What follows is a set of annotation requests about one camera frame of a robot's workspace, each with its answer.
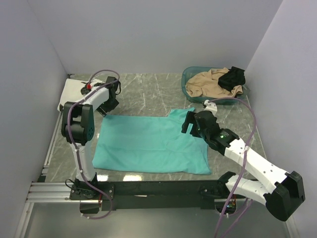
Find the teal t shirt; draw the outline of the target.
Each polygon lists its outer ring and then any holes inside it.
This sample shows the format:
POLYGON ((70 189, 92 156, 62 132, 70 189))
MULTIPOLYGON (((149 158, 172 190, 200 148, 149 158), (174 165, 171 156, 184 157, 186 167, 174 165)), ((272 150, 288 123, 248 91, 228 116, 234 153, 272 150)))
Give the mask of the teal t shirt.
POLYGON ((93 166, 123 172, 209 175, 207 144, 181 132, 187 113, 194 110, 173 109, 166 117, 106 116, 93 166))

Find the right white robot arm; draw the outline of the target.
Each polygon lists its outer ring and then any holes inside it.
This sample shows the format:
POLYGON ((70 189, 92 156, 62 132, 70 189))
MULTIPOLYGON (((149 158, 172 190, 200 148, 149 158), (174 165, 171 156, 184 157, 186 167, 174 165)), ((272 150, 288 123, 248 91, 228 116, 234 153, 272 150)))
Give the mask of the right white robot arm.
POLYGON ((284 222, 305 201, 303 178, 299 173, 289 173, 248 148, 233 131, 220 128, 212 112, 188 112, 182 133, 187 132, 190 124, 192 136, 202 138, 211 149, 244 166, 256 178, 252 181, 226 172, 218 180, 217 192, 221 197, 228 198, 235 193, 250 198, 284 222))

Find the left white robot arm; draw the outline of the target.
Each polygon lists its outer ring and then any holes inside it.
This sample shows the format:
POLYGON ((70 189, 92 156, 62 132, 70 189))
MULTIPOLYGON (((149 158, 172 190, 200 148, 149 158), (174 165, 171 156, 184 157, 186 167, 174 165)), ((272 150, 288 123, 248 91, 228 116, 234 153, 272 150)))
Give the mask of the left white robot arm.
POLYGON ((91 141, 95 135, 94 113, 103 117, 119 102, 117 90, 121 90, 118 78, 109 76, 106 82, 88 82, 68 79, 62 93, 61 134, 69 143, 76 165, 75 185, 87 199, 98 196, 99 187, 94 169, 91 141))

